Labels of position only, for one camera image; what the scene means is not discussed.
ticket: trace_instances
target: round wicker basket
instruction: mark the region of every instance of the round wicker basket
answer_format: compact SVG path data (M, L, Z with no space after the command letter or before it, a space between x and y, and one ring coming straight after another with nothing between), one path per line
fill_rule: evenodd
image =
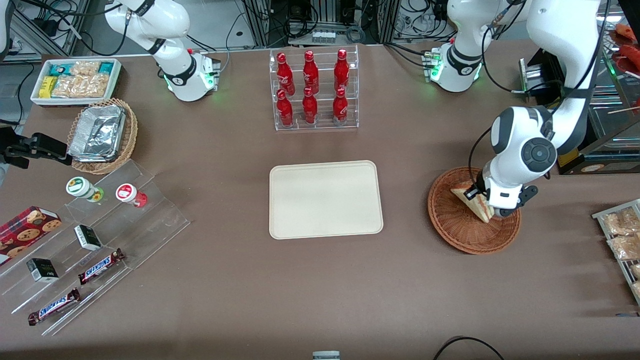
M472 171L476 176L480 169L472 168ZM440 236L458 250L477 255L503 250L520 230L520 210L484 223L451 192L454 185L465 181L469 181L467 167L453 168L436 179L427 199L431 223Z
M96 102L95 104L89 105L89 107L107 105L118 105L127 112L124 129L122 130L122 140L120 141L120 154L118 155L116 160L112 161L111 163L81 163L80 161L74 160L71 163L71 166L76 170L88 172L94 175L108 174L121 167L122 164L124 164L133 153L133 148L136 146L136 136L138 135L138 120L136 119L136 114L131 111L131 108L129 107L129 105L127 105L126 102L120 99L109 99ZM76 126L78 125L79 119L80 114L76 116L76 120L74 121L73 125L71 125L71 130L69 131L69 136L67 137L67 146L71 144L71 140L76 133Z

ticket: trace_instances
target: table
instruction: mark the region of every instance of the table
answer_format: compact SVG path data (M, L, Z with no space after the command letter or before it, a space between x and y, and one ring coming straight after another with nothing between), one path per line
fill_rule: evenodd
M517 60L535 50L528 40L494 42L492 75L517 88ZM343 359L429 359L457 335L507 359L638 358L640 321L614 316L637 306L590 217L638 198L637 176L540 179L511 246L462 254L433 229L427 192L466 165L475 139L521 97L486 76L450 94L388 49L361 46L360 129L276 133L268 51L231 57L220 90L193 103L167 91L151 57L120 59L118 94L140 123L133 158L193 223L54 337L25 337L26 319L0 306L3 359L294 360L334 349ZM34 106L25 133L64 139L77 111ZM485 139L474 164L491 156ZM382 232L272 239L269 171L349 160L378 167ZM0 219L32 204L59 208L78 174L47 160L11 169ZM441 359L465 356L492 358L458 343Z

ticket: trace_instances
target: small black box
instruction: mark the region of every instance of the small black box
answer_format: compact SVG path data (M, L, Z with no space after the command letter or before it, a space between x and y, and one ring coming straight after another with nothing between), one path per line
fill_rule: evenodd
M58 273L53 268L51 260L47 259L29 259L27 267L33 276L33 280L40 282L54 282L58 280Z
M96 251L102 247L100 239L96 236L91 227L80 224L74 228L76 232L76 238L80 241L80 246L87 250Z

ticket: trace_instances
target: cookie box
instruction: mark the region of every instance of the cookie box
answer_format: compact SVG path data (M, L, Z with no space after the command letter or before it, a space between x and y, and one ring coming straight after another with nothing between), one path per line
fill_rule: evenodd
M0 226L0 266L59 227L60 217L36 206Z

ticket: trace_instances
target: white tray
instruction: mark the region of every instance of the white tray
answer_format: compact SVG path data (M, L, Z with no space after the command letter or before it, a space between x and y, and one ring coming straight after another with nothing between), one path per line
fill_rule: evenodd
M269 233L274 239L376 234L382 227L378 172L371 161L271 169Z
M59 97L52 98L44 98L39 97L38 93L40 92L40 87L42 86L42 80L45 76L49 75L51 71L51 67L53 65L60 64L68 64L75 63L76 61L99 61L102 63L113 63L113 68L111 69L111 74L109 75L109 83L107 83L107 89L104 91L103 97L83 97L78 99L65 99ZM47 60L42 64L42 70L40 70L40 75L38 75L38 81L36 81L36 85L33 87L33 91L31 92L31 101L34 104L40 106L75 106L75 105L89 105L94 102L108 100L111 98L113 94L113 90L116 87L116 83L118 82L118 75L120 75L120 67L121 64L118 60L113 58L81 58L81 59L55 59L55 60Z

